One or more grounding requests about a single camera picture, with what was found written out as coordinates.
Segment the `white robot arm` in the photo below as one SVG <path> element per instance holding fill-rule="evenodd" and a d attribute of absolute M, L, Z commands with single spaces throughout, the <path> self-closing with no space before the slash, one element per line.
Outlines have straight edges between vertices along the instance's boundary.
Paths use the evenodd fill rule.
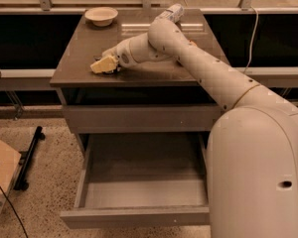
<path fill-rule="evenodd" d="M 213 238 L 298 238 L 298 107 L 189 41 L 171 21 L 105 51 L 91 69 L 178 61 L 224 114 L 206 152 Z"/>

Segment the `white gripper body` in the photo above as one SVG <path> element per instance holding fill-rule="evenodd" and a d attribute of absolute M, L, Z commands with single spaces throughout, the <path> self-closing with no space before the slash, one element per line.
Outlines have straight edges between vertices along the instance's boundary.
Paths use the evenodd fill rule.
<path fill-rule="evenodd" d="M 130 68 L 137 65 L 132 57 L 130 49 L 124 46 L 116 46 L 102 53 L 105 68 L 116 69 L 119 66 Z"/>

